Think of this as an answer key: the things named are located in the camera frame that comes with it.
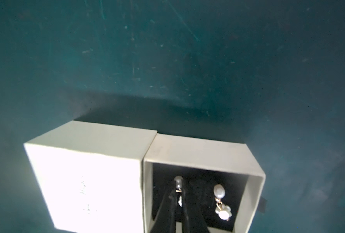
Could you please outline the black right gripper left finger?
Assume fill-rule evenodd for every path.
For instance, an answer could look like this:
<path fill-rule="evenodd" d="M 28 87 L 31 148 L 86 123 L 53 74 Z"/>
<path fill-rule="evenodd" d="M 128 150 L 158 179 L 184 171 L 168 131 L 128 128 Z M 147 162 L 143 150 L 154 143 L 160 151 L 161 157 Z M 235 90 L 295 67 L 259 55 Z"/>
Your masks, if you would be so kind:
<path fill-rule="evenodd" d="M 178 205 L 178 193 L 176 190 L 176 182 L 170 182 L 166 188 L 150 233 L 176 233 L 175 213 Z"/>

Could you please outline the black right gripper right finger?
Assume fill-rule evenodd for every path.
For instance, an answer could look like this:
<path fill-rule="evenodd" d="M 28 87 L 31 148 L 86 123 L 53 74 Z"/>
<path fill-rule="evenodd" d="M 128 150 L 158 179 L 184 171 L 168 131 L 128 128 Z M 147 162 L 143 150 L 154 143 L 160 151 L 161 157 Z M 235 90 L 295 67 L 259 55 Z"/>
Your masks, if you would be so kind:
<path fill-rule="evenodd" d="M 182 232 L 183 233 L 210 233 L 194 189 L 187 179 L 182 181 Z"/>

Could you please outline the silver earring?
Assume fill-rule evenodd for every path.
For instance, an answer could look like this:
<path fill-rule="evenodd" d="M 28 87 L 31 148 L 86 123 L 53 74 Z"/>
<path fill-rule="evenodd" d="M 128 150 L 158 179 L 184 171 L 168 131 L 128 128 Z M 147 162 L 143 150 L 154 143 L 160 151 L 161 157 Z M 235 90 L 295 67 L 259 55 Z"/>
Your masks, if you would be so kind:
<path fill-rule="evenodd" d="M 178 196 L 178 204 L 180 207 L 182 207 L 182 186 L 183 186 L 183 177 L 182 176 L 176 176 L 174 178 L 175 181 L 175 191 L 177 193 Z"/>
<path fill-rule="evenodd" d="M 213 193 L 216 201 L 215 212 L 222 220 L 229 221 L 232 217 L 232 210 L 230 206 L 225 205 L 222 199 L 225 197 L 226 191 L 221 184 L 216 184 L 213 189 Z"/>

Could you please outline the small cream box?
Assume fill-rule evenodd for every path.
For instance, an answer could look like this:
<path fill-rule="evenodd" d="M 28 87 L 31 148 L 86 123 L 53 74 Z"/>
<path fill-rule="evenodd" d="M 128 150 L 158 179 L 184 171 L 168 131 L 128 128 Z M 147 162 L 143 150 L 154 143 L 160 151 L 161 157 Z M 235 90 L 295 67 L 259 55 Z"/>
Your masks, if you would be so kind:
<path fill-rule="evenodd" d="M 245 144 L 83 121 L 24 149 L 54 226 L 75 233 L 149 233 L 176 176 L 194 189 L 210 233 L 246 233 L 266 179 Z M 215 212 L 216 184 L 226 191 L 229 221 Z"/>

